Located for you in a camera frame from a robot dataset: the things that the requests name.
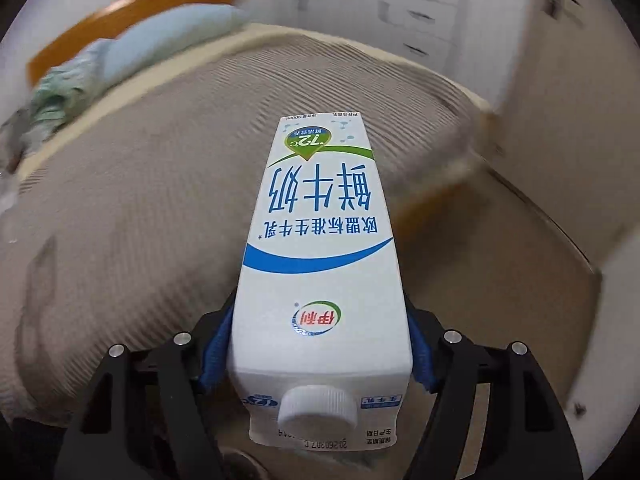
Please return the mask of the white milk carton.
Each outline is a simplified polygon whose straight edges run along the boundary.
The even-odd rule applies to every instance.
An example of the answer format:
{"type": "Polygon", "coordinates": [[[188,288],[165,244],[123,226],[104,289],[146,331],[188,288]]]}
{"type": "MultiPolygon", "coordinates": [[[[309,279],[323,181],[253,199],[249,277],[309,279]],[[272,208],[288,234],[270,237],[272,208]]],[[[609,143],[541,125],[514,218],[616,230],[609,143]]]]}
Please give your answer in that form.
{"type": "Polygon", "coordinates": [[[394,234],[362,116],[282,118],[228,353],[250,438],[317,452],[388,448],[411,369],[394,234]]]}

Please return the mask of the brown checked blanket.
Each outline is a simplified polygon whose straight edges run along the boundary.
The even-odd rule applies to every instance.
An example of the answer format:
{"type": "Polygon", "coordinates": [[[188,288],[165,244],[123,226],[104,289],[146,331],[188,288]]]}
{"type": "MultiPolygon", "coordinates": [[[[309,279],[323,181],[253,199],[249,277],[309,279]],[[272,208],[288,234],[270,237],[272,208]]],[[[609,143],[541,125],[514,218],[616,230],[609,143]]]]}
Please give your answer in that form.
{"type": "Polygon", "coordinates": [[[363,116],[395,221],[465,168],[478,110],[430,70],[282,38],[198,66],[103,117],[1,218],[1,411],[70,418],[114,342],[138,350],[220,308],[274,130],[363,116]]]}

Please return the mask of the beige door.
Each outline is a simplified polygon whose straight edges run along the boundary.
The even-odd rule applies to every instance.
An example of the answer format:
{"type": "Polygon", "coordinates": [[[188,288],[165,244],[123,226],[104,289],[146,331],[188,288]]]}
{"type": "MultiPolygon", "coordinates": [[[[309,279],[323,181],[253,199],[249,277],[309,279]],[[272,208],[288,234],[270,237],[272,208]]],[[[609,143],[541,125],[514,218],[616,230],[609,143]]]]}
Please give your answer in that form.
{"type": "Polygon", "coordinates": [[[529,0],[496,167],[594,262],[639,222],[639,46],[611,0],[529,0]]]}

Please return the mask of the green floral quilt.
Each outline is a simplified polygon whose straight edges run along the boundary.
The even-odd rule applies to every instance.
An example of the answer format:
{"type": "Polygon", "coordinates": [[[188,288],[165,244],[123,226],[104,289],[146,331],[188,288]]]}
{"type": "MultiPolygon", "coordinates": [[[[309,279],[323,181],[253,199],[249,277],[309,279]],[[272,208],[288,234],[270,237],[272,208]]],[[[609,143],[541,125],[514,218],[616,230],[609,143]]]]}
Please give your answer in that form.
{"type": "Polygon", "coordinates": [[[98,39],[39,79],[26,104],[1,125],[1,171],[20,160],[88,108],[104,90],[104,62],[111,39],[98,39]]]}

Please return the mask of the yellow mattress sheet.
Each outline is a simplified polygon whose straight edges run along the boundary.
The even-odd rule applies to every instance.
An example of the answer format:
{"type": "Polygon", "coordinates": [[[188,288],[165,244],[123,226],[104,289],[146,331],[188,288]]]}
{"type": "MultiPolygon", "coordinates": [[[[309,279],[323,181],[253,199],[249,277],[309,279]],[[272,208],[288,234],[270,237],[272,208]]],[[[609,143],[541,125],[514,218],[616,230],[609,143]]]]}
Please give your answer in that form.
{"type": "Polygon", "coordinates": [[[325,42],[326,44],[344,44],[345,46],[352,47],[370,55],[372,58],[378,58],[385,62],[413,66],[418,70],[426,70],[424,66],[412,62],[408,60],[408,58],[403,58],[402,56],[347,38],[299,28],[260,23],[249,24],[238,32],[209,41],[207,44],[200,44],[199,46],[180,52],[172,58],[155,64],[146,70],[142,70],[142,72],[135,74],[107,92],[107,94],[104,94],[102,99],[94,103],[92,107],[84,114],[81,114],[80,117],[69,126],[63,128],[52,140],[46,142],[38,152],[23,158],[21,165],[18,166],[16,170],[17,179],[24,181],[44,165],[46,161],[64,145],[77,139],[78,136],[83,134],[96,122],[99,122],[103,117],[137,101],[162,84],[166,84],[166,82],[190,72],[190,70],[194,70],[194,68],[198,66],[216,61],[218,58],[225,58],[226,56],[244,50],[260,48],[270,42],[294,36],[309,37],[325,42]]]}

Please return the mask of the light blue pillow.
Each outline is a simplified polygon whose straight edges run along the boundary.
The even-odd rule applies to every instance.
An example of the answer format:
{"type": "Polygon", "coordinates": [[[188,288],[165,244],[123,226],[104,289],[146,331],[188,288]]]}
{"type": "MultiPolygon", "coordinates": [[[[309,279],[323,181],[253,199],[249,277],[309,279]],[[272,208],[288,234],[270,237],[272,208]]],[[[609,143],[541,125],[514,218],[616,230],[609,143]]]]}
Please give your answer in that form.
{"type": "Polygon", "coordinates": [[[247,14],[230,4],[176,6],[127,28],[106,48],[101,82],[113,87],[144,68],[203,42],[230,34],[247,14]]]}

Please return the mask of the white built-in wardrobe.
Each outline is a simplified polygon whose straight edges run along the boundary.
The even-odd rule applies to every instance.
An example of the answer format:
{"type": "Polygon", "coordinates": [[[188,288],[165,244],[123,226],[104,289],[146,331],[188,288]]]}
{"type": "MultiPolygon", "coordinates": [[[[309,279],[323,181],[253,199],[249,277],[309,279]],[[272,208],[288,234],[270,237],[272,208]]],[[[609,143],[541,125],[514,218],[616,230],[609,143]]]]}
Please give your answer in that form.
{"type": "Polygon", "coordinates": [[[500,106],[528,0],[274,0],[278,23],[370,44],[500,106]]]}

